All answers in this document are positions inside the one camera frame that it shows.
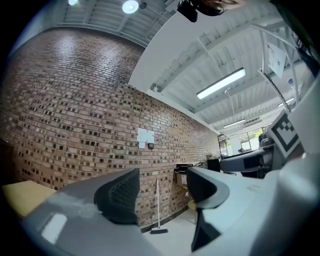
wooden table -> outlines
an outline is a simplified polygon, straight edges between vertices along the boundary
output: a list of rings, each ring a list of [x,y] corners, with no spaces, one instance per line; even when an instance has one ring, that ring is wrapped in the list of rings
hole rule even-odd
[[[54,189],[31,180],[4,185],[2,190],[9,205],[20,217],[26,217],[33,209],[56,192]]]

white floor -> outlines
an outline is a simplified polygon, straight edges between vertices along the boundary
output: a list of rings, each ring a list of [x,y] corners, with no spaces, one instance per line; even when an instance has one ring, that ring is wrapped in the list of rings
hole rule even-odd
[[[164,224],[168,233],[150,234],[144,233],[150,243],[152,243],[164,256],[186,256],[191,254],[191,243],[194,238],[195,211],[186,210],[178,217]]]

broom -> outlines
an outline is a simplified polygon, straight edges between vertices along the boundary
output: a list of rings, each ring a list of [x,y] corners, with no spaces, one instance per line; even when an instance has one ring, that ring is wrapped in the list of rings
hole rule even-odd
[[[158,201],[158,227],[154,227],[151,229],[150,234],[151,235],[156,235],[156,234],[163,234],[163,233],[168,233],[168,229],[161,227],[160,226],[160,213],[159,213],[159,180],[156,179],[156,197]]]

broom handle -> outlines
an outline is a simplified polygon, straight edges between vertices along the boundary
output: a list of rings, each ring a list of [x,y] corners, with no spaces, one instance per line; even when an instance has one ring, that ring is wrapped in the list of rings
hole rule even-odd
[[[158,201],[158,228],[160,228],[159,180],[158,179],[156,179],[156,195],[157,195],[157,201]]]

brick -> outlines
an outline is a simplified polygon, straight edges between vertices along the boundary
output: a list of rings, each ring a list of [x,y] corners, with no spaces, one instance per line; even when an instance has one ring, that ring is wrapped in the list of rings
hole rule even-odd
[[[51,47],[61,39],[66,45],[72,40],[78,50]],[[178,110],[128,87],[143,51],[113,35],[59,28],[31,38],[14,53],[3,82],[5,125],[0,125],[0,132],[23,153],[14,159],[17,181],[60,189],[103,173],[140,168],[136,205],[140,225],[157,221],[157,208],[152,207],[157,179],[164,199],[161,219],[187,205],[185,191],[173,182],[176,163],[220,155],[218,138]],[[153,150],[138,150],[138,128],[158,136]],[[27,175],[22,168],[34,168],[38,174]]]

